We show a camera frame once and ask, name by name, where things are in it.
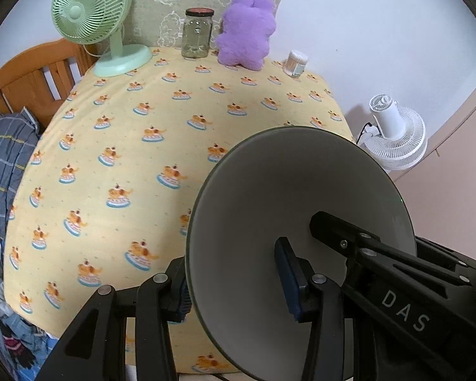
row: plaid blanket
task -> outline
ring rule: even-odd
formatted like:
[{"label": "plaid blanket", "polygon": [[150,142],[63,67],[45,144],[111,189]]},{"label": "plaid blanket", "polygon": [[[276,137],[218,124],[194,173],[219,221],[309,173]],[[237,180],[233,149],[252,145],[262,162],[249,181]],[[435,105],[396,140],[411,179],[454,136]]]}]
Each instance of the plaid blanket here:
[{"label": "plaid blanket", "polygon": [[0,114],[0,241],[23,171],[38,141],[39,126],[28,110]]}]

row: stuffed animal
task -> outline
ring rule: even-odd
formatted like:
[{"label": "stuffed animal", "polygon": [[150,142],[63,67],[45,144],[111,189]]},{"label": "stuffed animal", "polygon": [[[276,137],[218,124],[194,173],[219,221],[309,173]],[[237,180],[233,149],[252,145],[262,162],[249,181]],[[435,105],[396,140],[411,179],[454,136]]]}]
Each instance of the stuffed animal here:
[{"label": "stuffed animal", "polygon": [[261,70],[276,29],[273,10],[272,0],[232,0],[222,15],[224,31],[215,39],[219,63]]}]

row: green fan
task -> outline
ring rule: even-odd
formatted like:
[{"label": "green fan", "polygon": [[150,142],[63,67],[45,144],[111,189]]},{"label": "green fan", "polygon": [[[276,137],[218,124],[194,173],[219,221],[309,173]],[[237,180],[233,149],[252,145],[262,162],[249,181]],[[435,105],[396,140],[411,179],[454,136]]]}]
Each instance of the green fan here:
[{"label": "green fan", "polygon": [[142,44],[122,44],[122,23],[132,0],[53,0],[51,16],[55,27],[67,40],[94,44],[109,38],[109,52],[95,63],[98,77],[118,76],[134,70],[152,58]]}]

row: electric fan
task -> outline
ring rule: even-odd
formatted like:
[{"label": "electric fan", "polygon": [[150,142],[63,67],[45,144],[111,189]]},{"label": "electric fan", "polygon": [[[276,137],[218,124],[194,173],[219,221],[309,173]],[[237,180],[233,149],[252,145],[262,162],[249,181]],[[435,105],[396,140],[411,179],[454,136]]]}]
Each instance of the electric fan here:
[{"label": "electric fan", "polygon": [[400,107],[386,94],[374,96],[370,110],[377,123],[366,130],[365,150],[386,170],[413,167],[427,149],[425,123],[412,109]]},{"label": "electric fan", "polygon": [[95,63],[98,77],[126,73],[147,63],[152,53],[142,44],[122,44],[121,26],[132,0],[53,0],[51,15],[70,42],[94,44],[109,38],[109,52]]}]

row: wooden chair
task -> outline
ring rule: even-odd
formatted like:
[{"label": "wooden chair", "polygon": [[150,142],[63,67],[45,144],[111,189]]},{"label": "wooden chair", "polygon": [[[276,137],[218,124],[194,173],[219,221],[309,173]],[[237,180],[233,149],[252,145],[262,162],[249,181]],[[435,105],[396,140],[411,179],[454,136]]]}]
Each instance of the wooden chair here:
[{"label": "wooden chair", "polygon": [[[87,46],[87,49],[95,53],[94,47]],[[10,113],[5,96],[13,112],[18,113],[26,106],[42,126],[47,127],[74,86],[68,62],[71,57],[75,57],[81,76],[97,60],[86,53],[82,45],[62,38],[31,47],[5,63],[0,68],[0,112]],[[43,67],[51,72],[61,100],[54,99]]]}]

